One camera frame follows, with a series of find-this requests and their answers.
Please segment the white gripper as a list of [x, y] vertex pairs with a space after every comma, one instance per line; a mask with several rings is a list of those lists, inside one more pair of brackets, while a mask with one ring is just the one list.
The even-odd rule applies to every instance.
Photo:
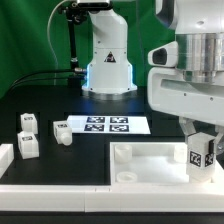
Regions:
[[196, 133], [194, 121], [216, 125], [216, 155], [224, 153], [224, 53], [198, 43], [173, 41], [148, 53], [150, 107], [180, 117], [185, 139]]

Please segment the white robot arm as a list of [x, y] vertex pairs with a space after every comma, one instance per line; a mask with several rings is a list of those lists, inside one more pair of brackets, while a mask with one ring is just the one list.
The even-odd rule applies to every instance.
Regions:
[[[78, 3], [93, 24], [94, 53], [83, 90], [101, 96], [135, 91], [126, 22], [110, 0]], [[175, 40], [148, 53], [148, 103], [179, 118], [190, 148], [224, 152], [224, 0], [155, 0], [154, 6]]]

